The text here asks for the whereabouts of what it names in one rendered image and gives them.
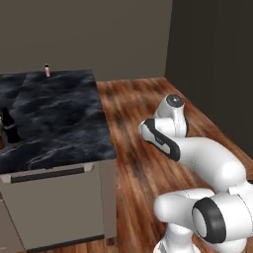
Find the grey cupboard door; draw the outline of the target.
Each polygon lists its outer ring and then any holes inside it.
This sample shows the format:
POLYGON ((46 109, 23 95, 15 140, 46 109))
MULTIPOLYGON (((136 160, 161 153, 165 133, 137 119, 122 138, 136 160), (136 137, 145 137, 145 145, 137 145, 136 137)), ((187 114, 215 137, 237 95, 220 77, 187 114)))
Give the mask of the grey cupboard door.
POLYGON ((5 202, 0 199, 0 253, 22 253, 24 251, 25 249, 5 202))

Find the large black bottle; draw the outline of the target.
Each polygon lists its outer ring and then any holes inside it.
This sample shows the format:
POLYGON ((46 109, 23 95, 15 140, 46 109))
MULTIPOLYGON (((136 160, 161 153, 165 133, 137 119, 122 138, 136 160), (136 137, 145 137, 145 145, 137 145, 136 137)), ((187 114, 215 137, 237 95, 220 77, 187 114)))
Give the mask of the large black bottle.
POLYGON ((3 129, 7 135, 9 143, 17 143, 20 141, 18 135, 17 127, 15 125, 14 119, 11 117, 7 108, 2 109, 2 123, 3 129))

